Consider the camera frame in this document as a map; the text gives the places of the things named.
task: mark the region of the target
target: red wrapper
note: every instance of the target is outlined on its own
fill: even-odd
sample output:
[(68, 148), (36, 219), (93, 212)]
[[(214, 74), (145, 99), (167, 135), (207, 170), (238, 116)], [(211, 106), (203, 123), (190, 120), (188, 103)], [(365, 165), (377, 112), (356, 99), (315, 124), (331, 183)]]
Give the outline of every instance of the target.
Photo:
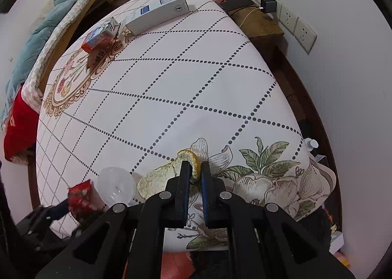
[(97, 207), (90, 203), (92, 188), (90, 180), (87, 180), (68, 189), (68, 209), (79, 222), (97, 211)]

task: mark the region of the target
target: small box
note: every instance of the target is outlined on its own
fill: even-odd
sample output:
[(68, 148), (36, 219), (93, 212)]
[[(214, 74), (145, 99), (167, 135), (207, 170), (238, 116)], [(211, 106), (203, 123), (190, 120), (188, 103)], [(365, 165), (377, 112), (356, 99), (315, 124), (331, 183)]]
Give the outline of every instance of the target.
[(101, 26), (89, 32), (83, 41), (82, 49), (90, 53), (91, 49), (102, 41), (110, 42), (116, 37), (119, 23), (111, 17)]
[(153, 0), (128, 15), (121, 23), (120, 32), (126, 27), (134, 36), (137, 36), (186, 13), (189, 13), (186, 0)]

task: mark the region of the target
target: white box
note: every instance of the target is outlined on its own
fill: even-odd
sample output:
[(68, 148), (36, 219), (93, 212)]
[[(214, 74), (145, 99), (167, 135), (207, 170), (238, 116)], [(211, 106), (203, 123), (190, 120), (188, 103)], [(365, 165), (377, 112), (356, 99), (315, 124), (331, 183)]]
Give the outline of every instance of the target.
[(331, 235), (331, 246), (329, 252), (333, 255), (344, 245), (343, 234), (340, 231), (336, 231)]
[(126, 26), (134, 36), (137, 36), (152, 27), (186, 13), (189, 13), (186, 0), (153, 0), (128, 15), (121, 23), (120, 32)]

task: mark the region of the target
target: black charger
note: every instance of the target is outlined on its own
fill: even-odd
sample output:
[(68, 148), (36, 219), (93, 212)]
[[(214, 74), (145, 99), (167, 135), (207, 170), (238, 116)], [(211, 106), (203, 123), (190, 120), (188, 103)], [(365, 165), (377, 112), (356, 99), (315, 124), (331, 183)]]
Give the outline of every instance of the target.
[(260, 0), (260, 7), (263, 13), (274, 13), (276, 12), (276, 0)]

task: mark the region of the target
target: black fabric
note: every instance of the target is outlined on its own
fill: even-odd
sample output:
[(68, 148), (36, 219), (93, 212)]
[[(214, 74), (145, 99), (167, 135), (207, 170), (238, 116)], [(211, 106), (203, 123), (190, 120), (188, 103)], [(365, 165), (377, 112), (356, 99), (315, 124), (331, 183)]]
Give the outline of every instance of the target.
[(0, 273), (2, 279), (30, 279), (49, 259), (35, 252), (21, 238), (11, 218), (4, 185), (0, 175)]
[[(331, 223), (328, 215), (319, 207), (299, 221), (326, 249), (331, 244)], [(229, 251), (191, 252), (195, 272), (189, 279), (227, 279), (230, 278)]]

